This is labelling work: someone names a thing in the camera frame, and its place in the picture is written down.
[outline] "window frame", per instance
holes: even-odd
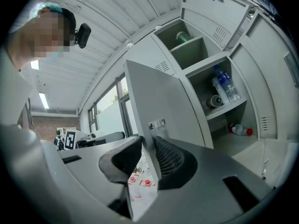
[[[89,130],[91,132],[91,125],[95,123],[96,130],[99,130],[98,128],[98,121],[97,121],[97,103],[111,90],[116,86],[116,93],[117,93],[117,100],[118,105],[121,113],[121,121],[124,128],[124,132],[126,135],[126,138],[131,136],[136,136],[137,134],[133,134],[132,127],[130,123],[130,119],[128,116],[128,111],[126,108],[125,103],[130,100],[129,94],[123,95],[122,92],[122,86],[121,86],[121,80],[126,77],[125,73],[122,73],[119,77],[117,77],[111,85],[108,86],[108,88],[100,95],[100,97],[93,103],[92,107],[88,110],[88,122],[89,122]],[[92,110],[94,109],[94,119],[92,119]]]

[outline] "window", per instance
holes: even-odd
[[[104,92],[89,110],[89,127],[98,135],[124,132],[126,137],[138,134],[124,75]]]
[[[129,93],[128,86],[127,86],[127,80],[125,77],[121,80],[121,89],[122,89],[123,96],[125,96],[126,94]]]
[[[117,101],[117,91],[116,86],[114,86],[111,90],[104,95],[103,98],[99,100],[97,103],[97,115],[107,109],[109,106],[113,105]]]
[[[89,130],[91,133],[97,131],[97,123],[96,123],[96,118],[94,115],[94,113],[95,113],[94,110],[95,110],[95,104],[88,111]]]
[[[124,132],[116,86],[110,89],[97,103],[96,120],[100,135]]]

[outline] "red bottle cap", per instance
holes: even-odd
[[[248,130],[247,130],[247,135],[248,135],[248,136],[251,136],[251,135],[252,135],[252,129],[248,129]]]

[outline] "fluorescent light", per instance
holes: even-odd
[[[31,68],[32,68],[32,69],[39,70],[39,67],[38,67],[38,60],[36,60],[36,61],[32,61],[32,62],[31,62]]]
[[[43,106],[45,109],[48,109],[49,106],[48,106],[48,103],[47,103],[47,99],[46,99],[46,96],[44,93],[39,93],[39,97],[41,98],[42,100],[42,103],[43,103]]]

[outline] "gray cabinet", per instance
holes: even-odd
[[[230,58],[251,90],[259,116],[260,137],[295,139],[299,129],[299,59],[289,38],[256,11]]]
[[[299,129],[299,59],[276,25],[258,11],[248,18],[249,9],[239,0],[183,0],[179,19],[128,52],[127,59],[139,64],[127,61],[126,76],[138,132],[149,146],[147,124],[165,119],[171,138],[225,152],[259,176],[266,169],[266,181],[274,185],[284,140],[296,139]],[[182,31],[190,40],[180,44],[176,36]],[[157,69],[163,60],[172,69]],[[216,94],[211,85],[216,64],[242,98],[210,109],[206,100]],[[229,123],[250,127],[253,135],[228,133]],[[275,140],[281,142],[272,145]]]

